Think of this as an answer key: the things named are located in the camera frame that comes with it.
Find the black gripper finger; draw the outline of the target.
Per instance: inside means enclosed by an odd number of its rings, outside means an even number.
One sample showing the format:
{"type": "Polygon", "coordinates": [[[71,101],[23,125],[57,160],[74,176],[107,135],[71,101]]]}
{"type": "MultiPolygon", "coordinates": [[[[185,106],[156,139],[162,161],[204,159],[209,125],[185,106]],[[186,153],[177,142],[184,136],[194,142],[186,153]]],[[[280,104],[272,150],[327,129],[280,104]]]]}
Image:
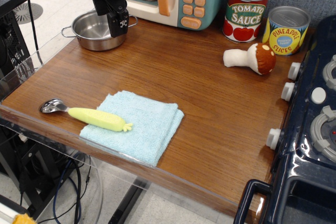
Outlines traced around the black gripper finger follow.
{"type": "Polygon", "coordinates": [[[118,17],[118,35],[123,35],[128,32],[128,24],[129,24],[129,13],[127,9],[124,9],[122,12],[117,14],[118,17]]]}
{"type": "Polygon", "coordinates": [[[113,12],[106,14],[111,37],[118,36],[118,19],[113,12]]]}

